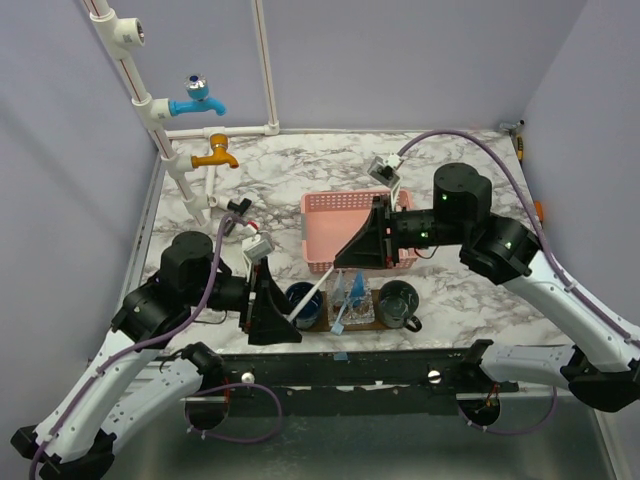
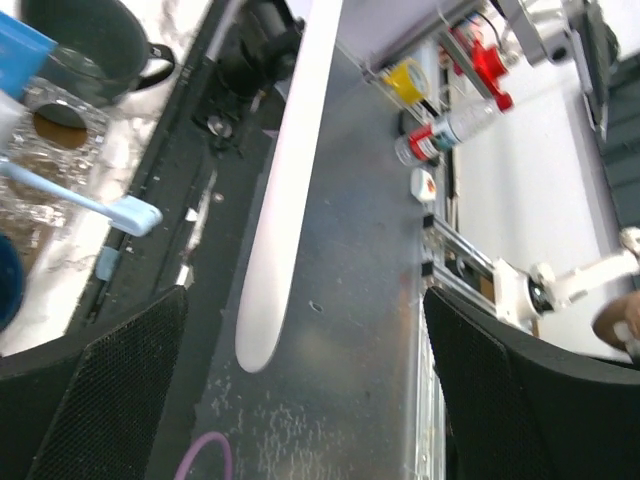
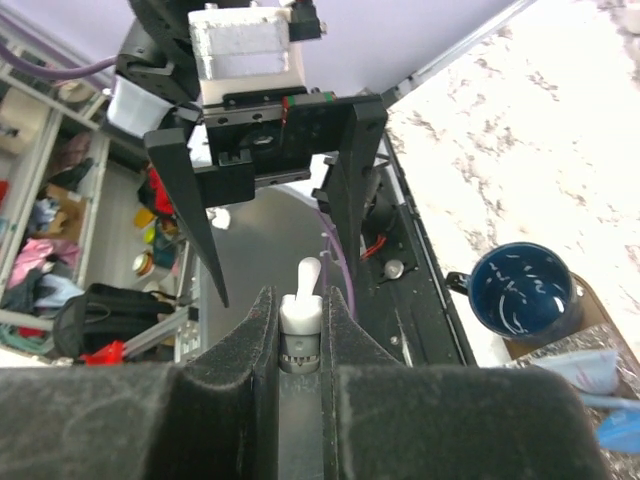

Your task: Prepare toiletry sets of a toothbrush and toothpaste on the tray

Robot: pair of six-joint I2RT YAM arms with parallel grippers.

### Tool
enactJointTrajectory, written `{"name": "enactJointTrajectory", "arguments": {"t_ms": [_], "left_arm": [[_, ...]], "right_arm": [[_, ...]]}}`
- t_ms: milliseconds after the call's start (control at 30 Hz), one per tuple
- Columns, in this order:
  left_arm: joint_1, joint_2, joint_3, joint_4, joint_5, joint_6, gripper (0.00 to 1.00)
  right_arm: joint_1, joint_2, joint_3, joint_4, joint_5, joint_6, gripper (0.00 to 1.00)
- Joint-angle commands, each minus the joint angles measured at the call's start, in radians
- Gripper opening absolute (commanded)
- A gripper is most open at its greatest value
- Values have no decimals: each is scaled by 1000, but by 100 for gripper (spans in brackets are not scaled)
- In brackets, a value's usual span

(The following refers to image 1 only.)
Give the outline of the dark blue mug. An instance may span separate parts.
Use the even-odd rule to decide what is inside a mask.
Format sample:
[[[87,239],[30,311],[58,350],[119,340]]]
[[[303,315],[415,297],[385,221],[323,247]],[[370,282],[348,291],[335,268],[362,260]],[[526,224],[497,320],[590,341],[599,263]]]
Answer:
[[[314,288],[309,282],[297,282],[289,286],[285,295],[293,307],[297,307],[304,297]],[[293,320],[293,324],[298,330],[309,330],[314,327],[322,314],[324,308],[323,295],[320,290],[316,290],[314,295],[308,300],[305,306]]]

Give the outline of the pink perforated plastic basket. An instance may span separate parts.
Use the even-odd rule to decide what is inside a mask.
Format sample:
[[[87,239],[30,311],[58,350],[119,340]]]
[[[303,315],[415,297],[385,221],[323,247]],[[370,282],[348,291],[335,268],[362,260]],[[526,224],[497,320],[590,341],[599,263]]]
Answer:
[[[326,272],[333,266],[336,254],[367,219],[372,199],[377,195],[390,197],[390,190],[317,192],[302,197],[303,256],[313,273]],[[414,210],[411,194],[400,189],[396,209],[391,214],[392,242],[400,255],[395,268],[411,266],[414,262],[411,254],[432,245],[432,226],[433,212]]]

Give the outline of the white pink toothbrush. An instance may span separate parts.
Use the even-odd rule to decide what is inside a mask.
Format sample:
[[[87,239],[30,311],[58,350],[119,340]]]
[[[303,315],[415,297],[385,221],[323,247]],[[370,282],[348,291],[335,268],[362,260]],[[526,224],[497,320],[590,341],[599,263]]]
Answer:
[[[334,267],[331,266],[323,276],[313,285],[313,287],[302,297],[300,302],[294,307],[293,311],[288,315],[287,320],[292,323],[297,316],[301,313],[301,311],[305,308],[305,306],[312,300],[315,293],[324,285],[326,280],[334,271]]]

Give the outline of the brown oval wooden tray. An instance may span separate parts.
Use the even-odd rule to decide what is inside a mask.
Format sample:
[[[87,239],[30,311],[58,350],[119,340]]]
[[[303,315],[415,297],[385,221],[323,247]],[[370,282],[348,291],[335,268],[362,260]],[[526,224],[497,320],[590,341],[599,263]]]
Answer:
[[[327,333],[331,330],[337,313],[333,311],[327,294],[322,293],[323,310],[316,323],[307,330],[307,333]],[[382,314],[379,311],[379,290],[373,289],[367,296],[368,310],[363,317],[358,317],[354,310],[348,308],[341,317],[344,325],[343,332],[385,331],[389,327],[382,322]]]

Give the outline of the dark green ceramic mug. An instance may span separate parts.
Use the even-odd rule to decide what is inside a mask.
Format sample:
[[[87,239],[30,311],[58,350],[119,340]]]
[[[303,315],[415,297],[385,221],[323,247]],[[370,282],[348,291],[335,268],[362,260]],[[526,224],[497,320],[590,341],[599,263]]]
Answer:
[[[412,285],[402,280],[389,281],[378,294],[381,322],[390,329],[417,333],[422,330],[422,322],[416,316],[419,303],[419,294]]]

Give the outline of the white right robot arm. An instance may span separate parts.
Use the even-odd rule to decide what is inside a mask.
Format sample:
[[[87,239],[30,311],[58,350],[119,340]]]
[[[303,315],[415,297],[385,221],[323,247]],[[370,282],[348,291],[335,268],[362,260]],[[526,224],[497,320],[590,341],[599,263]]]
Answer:
[[[492,184],[464,163],[436,170],[433,206],[396,211],[372,201],[366,221],[336,254],[340,269],[390,269],[402,250],[457,245],[474,273],[521,297],[571,339],[569,345],[513,346],[477,341],[460,379],[480,392],[494,382],[528,382],[570,391],[584,404],[617,412],[639,398],[639,328],[580,289],[540,235],[492,213]]]

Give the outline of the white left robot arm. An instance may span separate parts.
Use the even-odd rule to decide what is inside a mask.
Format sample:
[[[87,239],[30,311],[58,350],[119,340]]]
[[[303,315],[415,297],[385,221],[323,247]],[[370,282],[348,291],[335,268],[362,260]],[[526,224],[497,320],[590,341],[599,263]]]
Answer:
[[[293,307],[268,264],[270,236],[248,225],[241,243],[245,273],[221,258],[221,239],[187,231],[162,252],[158,270],[124,298],[93,361],[64,400],[37,425],[18,429],[12,446],[30,460],[31,479],[101,479],[117,452],[150,420],[185,396],[220,394],[226,401],[251,373],[234,375],[202,342],[174,354],[132,394],[127,388],[170,341],[205,310],[237,312],[253,345],[298,343]]]

